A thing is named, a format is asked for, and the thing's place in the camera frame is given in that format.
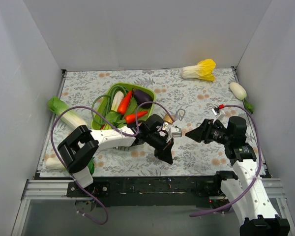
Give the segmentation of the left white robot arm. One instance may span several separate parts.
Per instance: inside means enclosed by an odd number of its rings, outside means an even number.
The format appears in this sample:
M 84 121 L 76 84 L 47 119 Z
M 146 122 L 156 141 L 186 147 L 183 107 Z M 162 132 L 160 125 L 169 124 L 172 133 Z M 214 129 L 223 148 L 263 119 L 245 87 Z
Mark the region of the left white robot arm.
M 174 127 L 159 115 L 153 114 L 139 126 L 132 123 L 117 131 L 114 129 L 91 130 L 81 125 L 58 145 L 58 151 L 67 171 L 78 183 L 78 191 L 88 197 L 95 190 L 88 164 L 97 151 L 147 143 L 154 148 L 155 157 L 171 165 L 173 164 L 174 138 L 180 136 L 180 128 Z

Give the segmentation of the brass padlock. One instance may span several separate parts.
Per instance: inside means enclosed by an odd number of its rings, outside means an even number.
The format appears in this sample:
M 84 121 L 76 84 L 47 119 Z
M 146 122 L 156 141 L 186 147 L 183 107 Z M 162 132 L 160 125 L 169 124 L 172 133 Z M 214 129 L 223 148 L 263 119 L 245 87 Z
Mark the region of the brass padlock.
M 169 124 L 173 124 L 174 121 L 182 121 L 185 116 L 186 111 L 184 109 L 178 109 L 174 115 L 164 115 L 163 120 Z

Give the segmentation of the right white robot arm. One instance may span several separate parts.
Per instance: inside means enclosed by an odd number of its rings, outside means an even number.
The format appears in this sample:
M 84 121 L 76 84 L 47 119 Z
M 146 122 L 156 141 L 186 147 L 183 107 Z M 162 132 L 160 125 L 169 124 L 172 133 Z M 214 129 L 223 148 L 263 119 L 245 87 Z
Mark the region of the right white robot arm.
M 240 235 L 286 236 L 289 222 L 279 216 L 269 200 L 259 176 L 261 162 L 246 142 L 246 129 L 246 120 L 238 116 L 230 117 L 226 127 L 219 120 L 205 119 L 186 137 L 198 143 L 217 142 L 224 146 L 233 171 L 217 172 L 212 188 L 231 203 L 240 223 Z

